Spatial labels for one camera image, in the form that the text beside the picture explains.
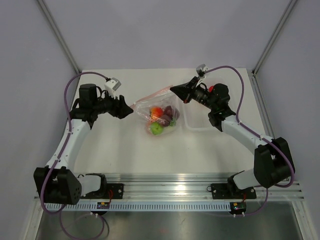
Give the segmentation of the dark purple fruit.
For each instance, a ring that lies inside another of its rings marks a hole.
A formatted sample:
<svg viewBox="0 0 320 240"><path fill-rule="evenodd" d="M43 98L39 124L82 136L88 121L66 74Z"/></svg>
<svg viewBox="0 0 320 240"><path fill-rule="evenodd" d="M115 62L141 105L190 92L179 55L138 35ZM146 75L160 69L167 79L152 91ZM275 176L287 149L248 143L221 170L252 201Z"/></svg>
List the dark purple fruit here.
<svg viewBox="0 0 320 240"><path fill-rule="evenodd" d="M166 115L166 116L172 117L173 116L173 108L172 108L172 106L171 105L166 106L164 111L163 111L163 114Z"/></svg>

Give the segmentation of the clear zip top bag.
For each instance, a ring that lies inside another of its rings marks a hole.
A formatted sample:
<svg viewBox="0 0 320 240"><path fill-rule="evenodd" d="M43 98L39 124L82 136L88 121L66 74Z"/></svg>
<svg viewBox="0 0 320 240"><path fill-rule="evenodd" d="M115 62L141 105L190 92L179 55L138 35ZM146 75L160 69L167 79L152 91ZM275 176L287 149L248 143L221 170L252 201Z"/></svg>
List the clear zip top bag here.
<svg viewBox="0 0 320 240"><path fill-rule="evenodd" d="M137 100L131 108L153 136L168 134L178 128L181 114L171 86Z"/></svg>

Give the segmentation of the white radish with leaves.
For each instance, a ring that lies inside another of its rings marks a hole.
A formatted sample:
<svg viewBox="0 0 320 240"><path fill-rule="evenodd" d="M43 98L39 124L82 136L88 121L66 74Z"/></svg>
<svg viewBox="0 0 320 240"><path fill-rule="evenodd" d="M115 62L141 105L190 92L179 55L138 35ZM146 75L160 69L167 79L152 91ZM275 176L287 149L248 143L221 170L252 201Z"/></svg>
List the white radish with leaves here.
<svg viewBox="0 0 320 240"><path fill-rule="evenodd" d="M177 126L177 120L173 119L170 121L169 125L167 126L168 128L175 128Z"/></svg>

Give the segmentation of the dark red apple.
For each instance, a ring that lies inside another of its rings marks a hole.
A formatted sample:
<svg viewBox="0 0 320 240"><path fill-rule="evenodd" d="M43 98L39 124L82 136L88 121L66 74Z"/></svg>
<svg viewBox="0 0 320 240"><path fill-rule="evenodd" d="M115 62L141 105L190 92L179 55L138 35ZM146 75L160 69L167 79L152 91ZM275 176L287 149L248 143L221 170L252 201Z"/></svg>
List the dark red apple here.
<svg viewBox="0 0 320 240"><path fill-rule="evenodd" d="M172 117L165 114L159 117L157 120L157 122L164 127L169 126L171 124L171 121L172 121Z"/></svg>

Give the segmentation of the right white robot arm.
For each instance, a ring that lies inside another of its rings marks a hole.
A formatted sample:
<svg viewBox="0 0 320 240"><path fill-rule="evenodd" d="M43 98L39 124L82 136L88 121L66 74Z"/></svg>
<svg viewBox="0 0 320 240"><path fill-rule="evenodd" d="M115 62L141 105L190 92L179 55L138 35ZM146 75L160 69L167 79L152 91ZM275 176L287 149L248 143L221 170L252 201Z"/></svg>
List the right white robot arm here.
<svg viewBox="0 0 320 240"><path fill-rule="evenodd" d="M229 89L225 84L217 83L208 90L197 77L191 81L172 86L173 92L185 104L194 100L207 107L210 112L210 124L245 146L254 157L253 168L238 172L227 180L227 193L239 198L246 189L261 186L266 189L278 186L287 178L293 179L295 167L287 141L258 134L244 125L239 116L229 107Z"/></svg>

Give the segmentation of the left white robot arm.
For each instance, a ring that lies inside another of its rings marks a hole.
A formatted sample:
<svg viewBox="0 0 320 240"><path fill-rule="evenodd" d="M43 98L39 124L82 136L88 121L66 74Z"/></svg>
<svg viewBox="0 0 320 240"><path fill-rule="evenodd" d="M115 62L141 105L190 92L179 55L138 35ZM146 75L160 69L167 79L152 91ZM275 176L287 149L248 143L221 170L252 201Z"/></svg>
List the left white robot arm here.
<svg viewBox="0 0 320 240"><path fill-rule="evenodd" d="M102 173L77 177L72 172L80 149L99 115L124 119L133 113L123 95L116 90L121 83L112 78L101 89L93 83L80 85L78 98L68 109L64 135L51 159L35 169L33 178L43 204L76 205L82 197L112 197L113 188Z"/></svg>

